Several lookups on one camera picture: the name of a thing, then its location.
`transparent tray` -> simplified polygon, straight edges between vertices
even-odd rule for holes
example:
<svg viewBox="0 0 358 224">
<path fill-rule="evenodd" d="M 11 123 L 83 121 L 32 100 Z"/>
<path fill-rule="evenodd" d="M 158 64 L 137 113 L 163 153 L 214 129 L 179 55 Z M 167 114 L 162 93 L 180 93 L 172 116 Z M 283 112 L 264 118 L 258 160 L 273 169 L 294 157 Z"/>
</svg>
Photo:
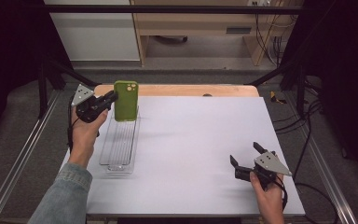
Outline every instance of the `transparent tray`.
<svg viewBox="0 0 358 224">
<path fill-rule="evenodd" d="M 141 118 L 135 121 L 115 120 L 115 112 L 108 120 L 109 127 L 103 144 L 100 164 L 108 175 L 128 175 L 133 172 Z"/>
</svg>

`smartphone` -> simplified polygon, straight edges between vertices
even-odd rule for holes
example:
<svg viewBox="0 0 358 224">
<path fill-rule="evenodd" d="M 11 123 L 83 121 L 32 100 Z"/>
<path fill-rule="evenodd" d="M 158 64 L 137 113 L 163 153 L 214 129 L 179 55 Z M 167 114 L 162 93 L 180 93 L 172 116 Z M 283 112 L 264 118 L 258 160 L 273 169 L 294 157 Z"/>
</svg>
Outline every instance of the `smartphone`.
<svg viewBox="0 0 358 224">
<path fill-rule="evenodd" d="M 114 86 L 118 99 L 115 101 L 115 120 L 134 121 L 138 114 L 138 83 L 118 80 Z"/>
</svg>

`person's right hand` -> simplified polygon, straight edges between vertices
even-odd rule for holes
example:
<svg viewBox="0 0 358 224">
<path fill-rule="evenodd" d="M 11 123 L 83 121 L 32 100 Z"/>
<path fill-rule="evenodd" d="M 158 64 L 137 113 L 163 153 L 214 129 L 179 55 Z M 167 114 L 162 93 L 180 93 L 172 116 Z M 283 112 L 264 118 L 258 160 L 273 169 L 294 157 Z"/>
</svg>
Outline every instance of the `person's right hand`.
<svg viewBox="0 0 358 224">
<path fill-rule="evenodd" d="M 260 180 L 253 172 L 250 173 L 252 187 L 255 190 L 257 198 L 258 210 L 264 221 L 268 224 L 281 224 L 283 221 L 282 209 L 282 190 L 274 183 L 268 185 L 268 189 L 264 191 L 261 188 Z M 283 175 L 278 174 L 278 177 L 283 180 Z"/>
<path fill-rule="evenodd" d="M 86 123 L 77 117 L 76 108 L 72 108 L 72 138 L 74 145 L 68 162 L 87 168 L 94 151 L 98 130 L 106 121 L 107 114 L 107 109 L 105 109 L 96 120 Z"/>
</svg>

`white tabletop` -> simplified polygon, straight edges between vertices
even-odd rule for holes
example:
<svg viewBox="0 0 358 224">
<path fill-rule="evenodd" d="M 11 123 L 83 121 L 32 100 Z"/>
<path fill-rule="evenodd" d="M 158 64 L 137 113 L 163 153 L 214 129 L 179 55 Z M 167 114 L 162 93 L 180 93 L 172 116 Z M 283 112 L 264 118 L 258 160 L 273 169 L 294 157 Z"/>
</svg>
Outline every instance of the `white tabletop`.
<svg viewBox="0 0 358 224">
<path fill-rule="evenodd" d="M 87 213 L 117 217 L 240 217 L 258 215 L 249 182 L 236 179 L 229 155 L 253 168 L 253 142 L 286 165 L 261 97 L 144 96 L 131 175 L 107 177 L 99 159 L 106 122 L 89 162 Z M 287 216 L 305 214 L 291 177 Z"/>
</svg>

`person's left hand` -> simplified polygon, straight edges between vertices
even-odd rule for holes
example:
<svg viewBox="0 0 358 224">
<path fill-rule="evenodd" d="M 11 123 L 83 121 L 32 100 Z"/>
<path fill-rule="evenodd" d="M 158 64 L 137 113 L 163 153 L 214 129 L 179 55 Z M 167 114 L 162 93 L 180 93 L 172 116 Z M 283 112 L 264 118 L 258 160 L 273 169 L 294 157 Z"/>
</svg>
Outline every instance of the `person's left hand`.
<svg viewBox="0 0 358 224">
<path fill-rule="evenodd" d="M 106 121 L 106 118 L 107 109 L 105 109 L 96 120 L 91 123 L 86 123 L 78 118 L 76 108 L 72 108 L 72 140 L 74 144 L 68 162 L 87 168 L 92 153 L 94 152 L 94 143 L 98 130 Z"/>
</svg>

